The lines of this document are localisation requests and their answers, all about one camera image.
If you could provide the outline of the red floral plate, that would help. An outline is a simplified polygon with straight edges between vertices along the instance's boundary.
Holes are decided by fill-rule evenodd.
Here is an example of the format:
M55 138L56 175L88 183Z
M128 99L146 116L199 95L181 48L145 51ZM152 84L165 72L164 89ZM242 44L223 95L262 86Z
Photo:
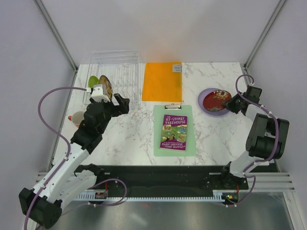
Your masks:
M220 112L225 109L222 102L226 102L232 98L232 95L225 90L215 90L204 97L202 105L205 111Z

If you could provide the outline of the lilac plastic plate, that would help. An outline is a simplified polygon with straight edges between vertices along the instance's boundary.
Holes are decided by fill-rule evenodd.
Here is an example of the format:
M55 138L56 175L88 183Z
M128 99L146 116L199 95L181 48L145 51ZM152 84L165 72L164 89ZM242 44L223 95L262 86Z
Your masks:
M199 94L197 102L207 115L224 116L229 112L225 103L230 99L232 99L232 95L226 90L207 88Z

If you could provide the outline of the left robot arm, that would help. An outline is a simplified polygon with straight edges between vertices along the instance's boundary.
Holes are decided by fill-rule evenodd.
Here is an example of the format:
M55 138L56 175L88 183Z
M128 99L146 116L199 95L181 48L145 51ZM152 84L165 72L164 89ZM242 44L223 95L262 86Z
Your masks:
M24 228L31 219L45 229L55 225L64 208L80 193L89 188L101 188L105 184L102 169L94 164L87 165L82 173L72 179L74 171L90 156L102 140L109 121L113 117L129 112L128 98L114 94L118 104L112 101L95 101L87 106L84 119L71 140L67 150L54 167L32 189L23 188L19 193L22 213L26 216Z

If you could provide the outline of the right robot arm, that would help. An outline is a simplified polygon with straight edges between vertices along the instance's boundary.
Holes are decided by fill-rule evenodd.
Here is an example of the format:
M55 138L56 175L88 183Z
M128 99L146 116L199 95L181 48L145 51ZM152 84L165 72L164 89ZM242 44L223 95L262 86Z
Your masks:
M232 188L237 180L248 177L248 173L272 159L279 159L284 153L289 121L277 118L264 105L260 105L262 89L248 86L246 92L237 92L229 101L222 103L235 114L241 112L253 124L248 134L246 150L235 160L223 167L220 184Z

